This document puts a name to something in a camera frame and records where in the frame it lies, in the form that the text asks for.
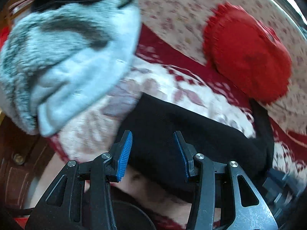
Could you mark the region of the black knit pants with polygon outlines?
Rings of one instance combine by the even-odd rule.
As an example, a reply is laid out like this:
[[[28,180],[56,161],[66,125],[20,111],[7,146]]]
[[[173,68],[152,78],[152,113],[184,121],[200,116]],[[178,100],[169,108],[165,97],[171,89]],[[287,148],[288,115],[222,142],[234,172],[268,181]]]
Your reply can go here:
[[[272,167],[274,137],[267,110],[250,101],[255,138],[172,103],[143,94],[135,109],[121,123],[116,140],[124,131],[133,135],[129,165],[168,193],[186,201],[194,187],[174,138],[180,131],[186,143],[212,161],[234,160],[254,183],[262,181]]]

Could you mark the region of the brown wooden furniture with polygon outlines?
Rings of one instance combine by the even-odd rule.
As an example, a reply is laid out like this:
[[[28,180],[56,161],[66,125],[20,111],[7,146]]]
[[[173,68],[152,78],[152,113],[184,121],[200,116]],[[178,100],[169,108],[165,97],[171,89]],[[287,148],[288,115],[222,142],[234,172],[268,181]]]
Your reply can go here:
[[[27,135],[5,116],[1,122],[1,202],[8,208],[28,208],[54,154],[45,138]]]

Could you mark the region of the red ruffled pillow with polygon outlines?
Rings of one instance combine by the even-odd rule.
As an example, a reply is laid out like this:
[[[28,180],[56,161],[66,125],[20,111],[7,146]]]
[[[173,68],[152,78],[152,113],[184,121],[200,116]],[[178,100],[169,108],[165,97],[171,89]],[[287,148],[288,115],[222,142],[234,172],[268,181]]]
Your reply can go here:
[[[213,13],[203,28],[207,64],[252,99],[272,103],[284,96],[292,60],[275,31],[230,3]]]

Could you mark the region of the red white floral blanket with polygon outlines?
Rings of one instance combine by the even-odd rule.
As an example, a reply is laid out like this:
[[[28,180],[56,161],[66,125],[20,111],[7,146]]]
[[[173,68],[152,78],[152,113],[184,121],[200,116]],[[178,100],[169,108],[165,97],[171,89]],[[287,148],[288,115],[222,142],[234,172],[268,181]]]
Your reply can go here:
[[[306,184],[306,148],[274,121],[269,106],[250,100],[225,77],[172,48],[143,26],[132,69],[94,105],[49,138],[63,160],[88,161],[115,138],[120,123],[148,94],[236,128],[248,142],[230,152],[249,153],[248,164],[270,165]]]

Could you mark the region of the grey white fuzzy garment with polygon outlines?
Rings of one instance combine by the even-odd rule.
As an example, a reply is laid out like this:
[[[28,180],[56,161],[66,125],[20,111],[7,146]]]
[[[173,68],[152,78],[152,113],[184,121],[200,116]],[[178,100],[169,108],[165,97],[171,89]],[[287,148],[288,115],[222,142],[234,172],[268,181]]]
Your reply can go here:
[[[92,0],[34,11],[1,49],[1,110],[25,133],[52,136],[130,69],[138,0]]]

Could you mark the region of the beige floral bed sheet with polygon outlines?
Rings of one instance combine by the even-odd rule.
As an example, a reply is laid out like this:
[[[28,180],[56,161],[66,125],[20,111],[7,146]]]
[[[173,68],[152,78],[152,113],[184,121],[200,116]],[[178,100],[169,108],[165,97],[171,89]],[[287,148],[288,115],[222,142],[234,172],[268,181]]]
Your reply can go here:
[[[273,0],[139,0],[144,24],[165,42],[200,64],[202,29],[214,8],[229,2],[241,6],[274,29],[290,53],[292,75],[288,93],[267,109],[286,131],[306,133],[306,38],[295,22]]]

